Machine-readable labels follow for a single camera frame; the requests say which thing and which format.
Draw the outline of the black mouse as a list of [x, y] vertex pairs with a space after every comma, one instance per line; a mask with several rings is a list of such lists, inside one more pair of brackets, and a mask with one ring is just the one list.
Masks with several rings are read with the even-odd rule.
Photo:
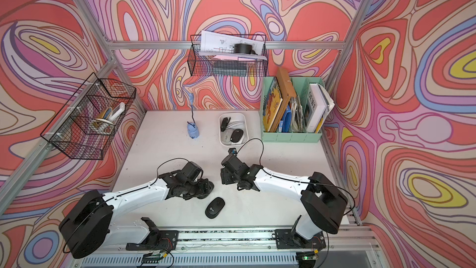
[[230, 120], [231, 120], [230, 117], [224, 117], [224, 118], [222, 118], [222, 120], [221, 120], [221, 125], [220, 125], [220, 130], [221, 130], [221, 132], [225, 132], [225, 131], [226, 131], [226, 129], [228, 128], [228, 125], [229, 125]]
[[235, 129], [233, 130], [230, 136], [230, 141], [231, 143], [240, 143], [242, 141], [243, 136], [244, 136], [244, 130]]
[[223, 210], [225, 201], [221, 197], [212, 200], [205, 210], [205, 215], [209, 219], [215, 219]]

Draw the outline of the white storage box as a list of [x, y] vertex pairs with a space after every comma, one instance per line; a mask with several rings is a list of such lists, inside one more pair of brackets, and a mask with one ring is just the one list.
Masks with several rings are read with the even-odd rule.
[[218, 120], [219, 141], [223, 146], [241, 146], [250, 138], [243, 113], [225, 113]]

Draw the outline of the white mouse blue label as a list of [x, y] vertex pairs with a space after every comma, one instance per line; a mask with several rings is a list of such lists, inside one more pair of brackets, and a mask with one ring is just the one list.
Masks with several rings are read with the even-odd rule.
[[233, 122], [230, 121], [229, 125], [228, 125], [228, 128], [233, 129], [233, 130], [235, 130], [235, 129], [243, 130], [243, 129], [246, 128], [246, 126], [245, 126], [245, 122], [243, 120], [237, 120], [237, 121], [233, 121]]

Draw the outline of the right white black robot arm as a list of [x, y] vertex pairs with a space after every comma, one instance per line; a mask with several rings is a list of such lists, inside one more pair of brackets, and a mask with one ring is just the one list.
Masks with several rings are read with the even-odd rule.
[[253, 190], [281, 194], [302, 203], [306, 214], [295, 221], [294, 240], [309, 241], [320, 232], [337, 234], [348, 199], [343, 191], [321, 172], [312, 176], [281, 174], [262, 165], [248, 166], [231, 150], [221, 162], [221, 182], [235, 184], [237, 190]]

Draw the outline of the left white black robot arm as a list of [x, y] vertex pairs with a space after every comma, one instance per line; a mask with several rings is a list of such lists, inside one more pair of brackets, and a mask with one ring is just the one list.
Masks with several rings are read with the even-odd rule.
[[171, 198], [205, 199], [213, 189], [214, 184], [203, 177], [203, 169], [187, 161], [182, 169], [157, 173], [155, 179], [136, 187], [104, 194], [88, 191], [58, 227], [64, 239], [63, 253], [75, 259], [85, 258], [106, 241], [120, 236], [112, 224], [125, 214]]

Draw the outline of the blue paw pen holder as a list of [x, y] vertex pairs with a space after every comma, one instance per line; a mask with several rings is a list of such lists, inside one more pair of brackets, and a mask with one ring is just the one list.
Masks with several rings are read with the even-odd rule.
[[190, 138], [196, 139], [200, 136], [200, 132], [198, 130], [198, 125], [197, 125], [197, 123], [195, 121], [195, 117], [194, 117], [194, 106], [193, 106], [194, 96], [193, 96], [192, 93], [189, 93], [188, 97], [189, 97], [189, 100], [190, 100], [190, 110], [191, 110], [192, 121], [187, 122], [187, 132], [188, 132], [188, 136]]

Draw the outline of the yellow red picture book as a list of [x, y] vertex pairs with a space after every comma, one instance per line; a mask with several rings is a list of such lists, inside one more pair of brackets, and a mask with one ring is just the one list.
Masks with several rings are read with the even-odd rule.
[[264, 131], [271, 132], [273, 123], [280, 110], [281, 103], [283, 101], [278, 80], [273, 78], [270, 89], [264, 100], [264, 112], [263, 112], [263, 124]]

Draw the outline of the brown cardboard book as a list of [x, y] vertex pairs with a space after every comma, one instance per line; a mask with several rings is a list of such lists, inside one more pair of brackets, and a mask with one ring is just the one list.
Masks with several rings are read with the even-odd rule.
[[297, 94], [293, 86], [292, 80], [286, 68], [279, 67], [275, 75], [276, 81], [280, 88], [282, 102], [275, 116], [269, 132], [277, 132], [280, 120], [284, 116], [285, 110], [290, 103], [291, 98], [296, 98]]

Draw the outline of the white hardcover book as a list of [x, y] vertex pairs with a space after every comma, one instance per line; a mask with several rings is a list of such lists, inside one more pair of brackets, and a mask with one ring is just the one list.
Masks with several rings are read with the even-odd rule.
[[310, 83], [304, 106], [306, 133], [319, 132], [334, 107], [335, 103], [326, 89], [320, 84]]

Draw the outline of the white tube in basket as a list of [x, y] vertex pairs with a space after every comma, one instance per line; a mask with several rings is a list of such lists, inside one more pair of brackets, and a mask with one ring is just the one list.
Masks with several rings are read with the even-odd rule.
[[125, 103], [119, 103], [111, 112], [108, 121], [113, 124], [125, 111]]

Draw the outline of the black tape roll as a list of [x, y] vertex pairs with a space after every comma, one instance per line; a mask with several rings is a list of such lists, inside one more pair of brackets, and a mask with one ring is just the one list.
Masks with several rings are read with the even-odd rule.
[[234, 53], [243, 54], [243, 55], [255, 55], [253, 45], [247, 43], [236, 43], [234, 44]]

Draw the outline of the white printed paper sheet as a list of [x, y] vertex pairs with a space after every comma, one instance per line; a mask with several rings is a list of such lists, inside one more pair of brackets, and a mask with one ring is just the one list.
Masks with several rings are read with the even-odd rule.
[[[247, 43], [253, 45], [255, 55], [243, 55], [234, 53], [234, 44]], [[200, 37], [200, 49], [198, 54], [204, 57], [213, 57], [222, 60], [251, 61], [265, 60], [266, 49], [265, 41], [253, 40], [244, 37], [236, 37], [215, 32], [202, 31]]]

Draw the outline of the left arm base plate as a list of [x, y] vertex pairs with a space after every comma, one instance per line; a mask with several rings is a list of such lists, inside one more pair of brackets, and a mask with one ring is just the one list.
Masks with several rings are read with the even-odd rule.
[[179, 232], [177, 230], [160, 230], [149, 217], [141, 220], [148, 226], [149, 233], [141, 243], [127, 243], [127, 251], [173, 251], [176, 249]]

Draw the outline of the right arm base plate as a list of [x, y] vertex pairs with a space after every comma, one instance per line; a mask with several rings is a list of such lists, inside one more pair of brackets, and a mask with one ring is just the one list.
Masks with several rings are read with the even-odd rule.
[[305, 239], [296, 231], [299, 216], [291, 229], [276, 229], [271, 239], [276, 242], [277, 249], [312, 249], [313, 251], [321, 251], [327, 247], [326, 239], [323, 232], [316, 233], [311, 239]]

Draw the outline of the aluminium front rail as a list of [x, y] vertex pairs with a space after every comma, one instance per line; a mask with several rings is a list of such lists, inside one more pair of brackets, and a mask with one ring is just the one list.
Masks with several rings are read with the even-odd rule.
[[278, 249], [276, 227], [180, 228], [173, 250], [128, 251], [107, 246], [65, 268], [387, 268], [368, 227], [344, 227], [316, 236], [308, 248]]

